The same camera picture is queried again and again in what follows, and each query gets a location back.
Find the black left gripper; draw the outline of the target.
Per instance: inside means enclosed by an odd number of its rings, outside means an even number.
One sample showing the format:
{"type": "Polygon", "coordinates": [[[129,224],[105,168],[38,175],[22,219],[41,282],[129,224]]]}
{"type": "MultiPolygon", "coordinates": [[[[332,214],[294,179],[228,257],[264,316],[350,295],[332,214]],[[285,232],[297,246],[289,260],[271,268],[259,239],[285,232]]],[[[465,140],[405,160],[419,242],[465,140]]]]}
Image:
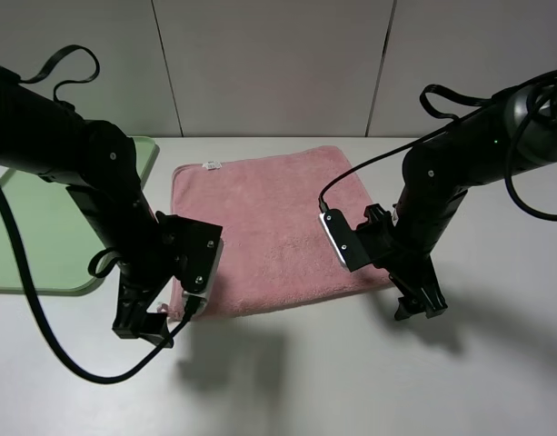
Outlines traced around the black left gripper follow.
{"type": "Polygon", "coordinates": [[[140,329],[138,325],[142,315],[174,276],[178,257],[149,253],[140,258],[126,259],[118,253],[114,259],[120,276],[113,332],[120,339],[136,339],[139,336],[153,346],[163,342],[165,349],[172,348],[174,340],[168,339],[167,315],[146,315],[140,329]]]}

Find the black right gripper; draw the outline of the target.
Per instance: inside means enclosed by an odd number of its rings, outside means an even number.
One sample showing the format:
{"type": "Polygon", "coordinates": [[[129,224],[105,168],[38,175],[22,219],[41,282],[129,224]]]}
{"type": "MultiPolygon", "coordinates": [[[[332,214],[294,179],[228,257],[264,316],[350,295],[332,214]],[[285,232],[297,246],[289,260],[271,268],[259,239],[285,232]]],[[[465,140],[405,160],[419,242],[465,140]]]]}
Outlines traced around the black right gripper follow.
{"type": "Polygon", "coordinates": [[[431,255],[400,246],[390,249],[388,272],[402,297],[394,314],[396,321],[408,320],[417,313],[417,301],[426,317],[436,317],[448,305],[440,290],[431,255]]]}

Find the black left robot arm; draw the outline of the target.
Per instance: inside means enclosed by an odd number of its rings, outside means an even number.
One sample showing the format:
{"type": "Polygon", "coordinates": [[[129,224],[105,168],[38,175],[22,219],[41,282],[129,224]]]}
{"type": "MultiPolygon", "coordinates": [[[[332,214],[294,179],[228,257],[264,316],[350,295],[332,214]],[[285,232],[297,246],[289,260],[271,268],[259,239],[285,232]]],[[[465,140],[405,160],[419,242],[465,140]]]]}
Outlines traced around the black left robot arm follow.
{"type": "Polygon", "coordinates": [[[133,139],[24,88],[0,66],[0,165],[65,186],[120,268],[114,332],[172,347],[164,314],[147,308],[174,275],[181,220],[151,210],[133,139]]]}

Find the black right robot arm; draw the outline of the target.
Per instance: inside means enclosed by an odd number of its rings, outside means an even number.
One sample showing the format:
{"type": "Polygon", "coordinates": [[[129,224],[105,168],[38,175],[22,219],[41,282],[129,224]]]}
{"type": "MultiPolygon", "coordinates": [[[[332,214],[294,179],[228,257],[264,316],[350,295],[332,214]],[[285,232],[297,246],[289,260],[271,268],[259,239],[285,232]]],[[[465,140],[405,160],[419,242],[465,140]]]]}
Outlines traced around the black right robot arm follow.
{"type": "Polygon", "coordinates": [[[439,118],[428,94],[474,110],[464,117],[448,114],[443,132],[421,139],[403,158],[404,187],[390,217],[393,250],[384,267],[402,294],[394,315],[398,321],[419,313],[432,318],[446,310],[431,252],[471,188],[503,181],[524,212],[557,222],[557,213],[529,206],[512,183],[516,174],[557,163],[557,70],[489,99],[430,85],[420,102],[439,118]]]}

